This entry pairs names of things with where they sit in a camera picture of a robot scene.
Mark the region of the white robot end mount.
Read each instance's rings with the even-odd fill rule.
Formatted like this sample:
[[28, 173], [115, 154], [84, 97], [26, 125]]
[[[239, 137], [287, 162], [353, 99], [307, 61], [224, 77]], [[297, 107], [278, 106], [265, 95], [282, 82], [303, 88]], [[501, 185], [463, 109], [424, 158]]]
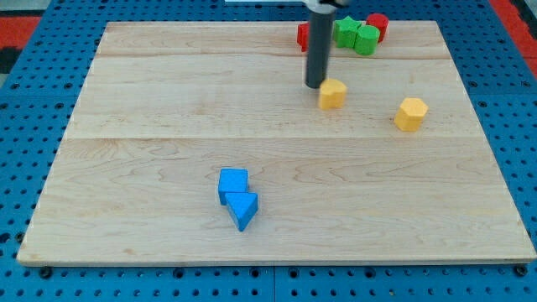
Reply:
[[301, 0], [314, 13], [334, 13], [338, 8], [346, 8], [351, 0]]

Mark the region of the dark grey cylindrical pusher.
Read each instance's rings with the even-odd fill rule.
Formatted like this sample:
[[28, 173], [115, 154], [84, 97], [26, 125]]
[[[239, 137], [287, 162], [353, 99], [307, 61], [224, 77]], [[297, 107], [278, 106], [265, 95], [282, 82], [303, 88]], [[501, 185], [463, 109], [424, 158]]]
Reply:
[[331, 38], [336, 13], [310, 13], [305, 84], [312, 89], [326, 78], [331, 51]]

